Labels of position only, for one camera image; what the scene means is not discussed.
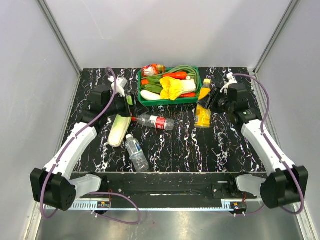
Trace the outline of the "yellow juice bottle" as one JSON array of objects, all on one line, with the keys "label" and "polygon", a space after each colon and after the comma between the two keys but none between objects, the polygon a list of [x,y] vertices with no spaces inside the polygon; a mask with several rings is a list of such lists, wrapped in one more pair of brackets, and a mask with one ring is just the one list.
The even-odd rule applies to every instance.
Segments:
[{"label": "yellow juice bottle", "polygon": [[[211,91],[211,80],[206,78],[203,81],[203,86],[200,90],[198,100],[206,97]],[[211,125],[211,111],[201,107],[199,104],[196,106],[195,123],[196,128],[210,128]]]}]

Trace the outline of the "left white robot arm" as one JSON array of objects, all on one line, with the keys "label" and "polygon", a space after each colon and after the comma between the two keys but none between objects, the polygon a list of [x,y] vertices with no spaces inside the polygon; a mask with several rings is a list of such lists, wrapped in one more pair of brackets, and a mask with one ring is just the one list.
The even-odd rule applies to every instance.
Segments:
[{"label": "left white robot arm", "polygon": [[99,85],[87,97],[79,121],[57,154],[42,169],[30,173],[33,199],[42,206],[67,211],[76,199],[93,193],[102,198],[109,186],[105,177],[89,173],[72,179],[76,163],[98,136],[111,116],[131,117],[134,104],[128,103],[124,88]]}]

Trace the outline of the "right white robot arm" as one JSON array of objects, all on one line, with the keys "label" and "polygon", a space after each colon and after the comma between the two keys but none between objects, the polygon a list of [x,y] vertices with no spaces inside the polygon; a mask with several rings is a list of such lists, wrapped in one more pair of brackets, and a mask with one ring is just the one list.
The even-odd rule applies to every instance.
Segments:
[{"label": "right white robot arm", "polygon": [[232,83],[226,89],[215,87],[197,102],[206,110],[225,113],[251,144],[265,168],[266,178],[241,174],[228,184],[227,192],[233,198],[245,192],[260,197],[269,209],[294,203],[300,203],[303,209],[308,170],[297,166],[284,154],[265,128],[259,111],[249,106],[248,95],[243,84]]}]

